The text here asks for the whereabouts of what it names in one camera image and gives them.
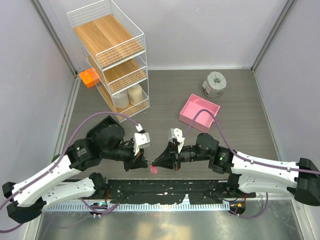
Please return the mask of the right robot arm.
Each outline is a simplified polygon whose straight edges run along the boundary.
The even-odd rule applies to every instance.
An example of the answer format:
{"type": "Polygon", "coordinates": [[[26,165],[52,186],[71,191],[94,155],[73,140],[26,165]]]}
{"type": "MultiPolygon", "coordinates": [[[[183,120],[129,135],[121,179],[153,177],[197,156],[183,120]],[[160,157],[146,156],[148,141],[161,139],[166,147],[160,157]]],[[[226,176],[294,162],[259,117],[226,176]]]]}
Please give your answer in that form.
{"type": "Polygon", "coordinates": [[[200,133],[195,145],[182,146],[172,138],[152,165],[179,170],[182,163],[208,161],[218,174],[228,174],[227,193],[232,197],[256,192],[292,194],[302,204],[320,205],[320,171],[308,158],[276,161],[247,155],[220,146],[208,133],[200,133]]]}

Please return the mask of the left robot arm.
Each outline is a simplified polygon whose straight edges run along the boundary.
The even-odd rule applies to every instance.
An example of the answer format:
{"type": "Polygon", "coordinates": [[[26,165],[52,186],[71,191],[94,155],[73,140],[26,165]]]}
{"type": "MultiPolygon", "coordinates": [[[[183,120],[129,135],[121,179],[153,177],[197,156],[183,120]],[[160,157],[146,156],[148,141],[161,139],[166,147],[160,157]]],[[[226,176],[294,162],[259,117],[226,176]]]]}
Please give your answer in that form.
{"type": "Polygon", "coordinates": [[[133,138],[124,141],[125,130],[116,123],[104,123],[87,132],[83,139],[70,145],[61,161],[55,160],[48,167],[29,179],[2,186],[4,196],[10,201],[8,216],[19,224],[37,218],[48,208],[78,198],[103,198],[107,184],[100,173],[69,184],[60,183],[88,168],[98,166],[103,159],[123,162],[126,171],[147,168],[144,148],[150,146],[147,132],[140,129],[133,138]]]}

